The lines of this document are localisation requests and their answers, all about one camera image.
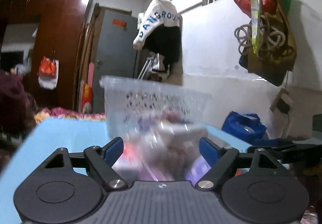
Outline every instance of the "wooden wardrobe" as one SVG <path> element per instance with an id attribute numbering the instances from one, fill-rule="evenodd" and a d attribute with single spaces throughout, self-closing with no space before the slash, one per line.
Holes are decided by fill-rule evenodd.
<path id="1" fill-rule="evenodd" d="M 24 78 L 25 91 L 33 95 L 39 107 L 75 109 L 81 34 L 91 1 L 0 0 L 0 25 L 39 22 L 31 73 Z M 43 56 L 59 60 L 54 90 L 39 87 L 37 73 Z"/>

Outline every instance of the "power outlet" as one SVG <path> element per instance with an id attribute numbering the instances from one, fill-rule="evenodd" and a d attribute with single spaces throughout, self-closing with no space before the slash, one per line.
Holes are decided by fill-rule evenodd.
<path id="1" fill-rule="evenodd" d="M 284 114 L 288 114 L 293 106 L 293 101 L 289 95 L 282 93 L 281 98 L 277 102 L 277 109 Z"/>
<path id="2" fill-rule="evenodd" d="M 272 112 L 275 111 L 277 107 L 277 103 L 279 102 L 283 94 L 289 95 L 289 92 L 285 88 L 282 88 L 280 90 L 280 92 L 277 94 L 276 98 L 274 99 L 274 101 L 272 102 L 272 105 L 269 108 Z"/>

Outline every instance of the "hanging clothes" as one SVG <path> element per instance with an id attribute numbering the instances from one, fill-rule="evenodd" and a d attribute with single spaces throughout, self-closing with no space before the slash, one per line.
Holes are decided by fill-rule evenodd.
<path id="1" fill-rule="evenodd" d="M 180 56 L 180 21 L 177 10 L 170 0 L 152 0 L 133 42 L 135 50 L 147 48 L 164 56 L 165 71 Z"/>

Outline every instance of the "white hoodie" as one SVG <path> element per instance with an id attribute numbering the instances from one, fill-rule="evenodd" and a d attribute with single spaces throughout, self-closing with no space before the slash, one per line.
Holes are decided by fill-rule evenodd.
<path id="1" fill-rule="evenodd" d="M 179 27 L 178 13 L 170 0 L 152 0 L 142 18 L 139 34 L 134 39 L 134 49 L 142 50 L 146 38 L 161 24 L 165 27 Z"/>

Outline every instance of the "blue bag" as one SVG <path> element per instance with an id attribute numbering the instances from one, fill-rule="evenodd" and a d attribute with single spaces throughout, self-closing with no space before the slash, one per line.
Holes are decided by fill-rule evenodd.
<path id="1" fill-rule="evenodd" d="M 255 140 L 261 139 L 266 126 L 260 122 L 256 113 L 240 115 L 231 111 L 222 126 L 222 131 L 229 133 L 251 145 Z"/>

